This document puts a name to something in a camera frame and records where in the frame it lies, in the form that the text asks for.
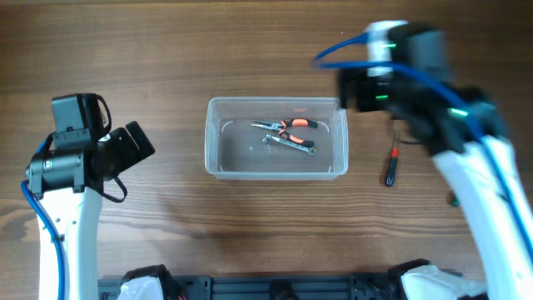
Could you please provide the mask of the orange black needle-nose pliers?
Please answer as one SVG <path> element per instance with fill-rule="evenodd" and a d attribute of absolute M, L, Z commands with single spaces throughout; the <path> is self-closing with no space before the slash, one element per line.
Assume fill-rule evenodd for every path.
<path fill-rule="evenodd" d="M 312 148 L 314 146 L 313 141 L 298 138 L 290 134 L 287 129 L 291 127 L 308 127 L 318 128 L 318 123 L 305 118 L 293 118 L 288 120 L 281 120 L 280 122 L 267 122 L 261 120 L 254 120 L 253 127 L 263 128 L 269 131 L 277 132 L 278 135 L 292 143 L 299 144 L 301 146 Z"/>

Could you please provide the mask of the silver wrench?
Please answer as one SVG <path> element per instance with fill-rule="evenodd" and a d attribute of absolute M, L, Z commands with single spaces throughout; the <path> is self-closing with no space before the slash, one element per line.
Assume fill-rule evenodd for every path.
<path fill-rule="evenodd" d="M 287 141 L 285 139 L 282 139 L 280 137 L 273 137 L 272 135 L 269 135 L 267 134 L 263 139 L 262 139 L 262 142 L 263 143 L 269 143 L 269 142 L 275 142 L 275 143 L 280 143 L 282 145 L 285 145 L 285 146 L 288 146 L 288 147 L 291 147 L 291 148 L 295 148 L 297 150 L 300 150 L 300 151 L 303 151 L 311 156 L 313 156 L 316 152 L 316 149 L 314 147 L 307 147 L 307 146 L 302 146 L 300 144 L 297 144 L 295 142 L 290 142 L 290 141 Z"/>

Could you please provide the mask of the black red screwdriver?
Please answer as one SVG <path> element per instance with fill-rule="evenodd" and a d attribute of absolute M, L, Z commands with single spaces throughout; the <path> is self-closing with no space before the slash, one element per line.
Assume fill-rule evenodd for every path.
<path fill-rule="evenodd" d="M 386 173 L 384 177 L 384 185 L 388 188 L 392 187 L 396 180 L 396 167 L 399 156 L 399 133 L 396 132 L 391 148 L 391 155 L 388 160 Z"/>

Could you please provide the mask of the clear plastic container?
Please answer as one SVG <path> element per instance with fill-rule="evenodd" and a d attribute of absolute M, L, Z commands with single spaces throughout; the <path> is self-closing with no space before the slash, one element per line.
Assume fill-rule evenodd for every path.
<path fill-rule="evenodd" d="M 316 128 L 290 127 L 315 143 L 311 155 L 282 145 L 260 121 L 306 118 Z M 349 166 L 346 111 L 334 97 L 215 97 L 208 105 L 205 169 L 224 180 L 333 180 Z"/>

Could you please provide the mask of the green screwdriver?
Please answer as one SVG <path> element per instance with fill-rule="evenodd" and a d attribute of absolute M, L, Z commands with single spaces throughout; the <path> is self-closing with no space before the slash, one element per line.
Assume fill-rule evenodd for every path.
<path fill-rule="evenodd" d="M 459 207 L 460 206 L 460 202 L 457 198 L 457 196 L 455 194 L 452 194 L 451 195 L 451 206 L 452 207 Z"/>

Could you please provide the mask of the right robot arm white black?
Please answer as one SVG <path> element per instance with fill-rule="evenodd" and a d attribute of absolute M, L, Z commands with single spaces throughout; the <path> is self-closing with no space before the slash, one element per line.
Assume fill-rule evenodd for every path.
<path fill-rule="evenodd" d="M 517 171 L 515 151 L 497 108 L 476 87 L 453 87 L 438 68 L 422 72 L 373 62 L 339 69 L 339 98 L 387 110 L 407 122 L 459 201 L 481 256 L 486 280 L 468 281 L 428 262 L 403 267 L 405 299 L 530 299 L 532 211 Z"/>

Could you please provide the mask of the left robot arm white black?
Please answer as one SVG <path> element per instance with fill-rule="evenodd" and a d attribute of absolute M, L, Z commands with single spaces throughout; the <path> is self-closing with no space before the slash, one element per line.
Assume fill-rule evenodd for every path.
<path fill-rule="evenodd" d="M 37 214 L 40 231 L 39 298 L 97 299 L 97 227 L 102 203 L 124 197 L 105 193 L 119 174 L 154 154 L 138 122 L 133 121 L 74 148 L 51 145 L 53 132 L 37 149 L 21 183 Z"/>

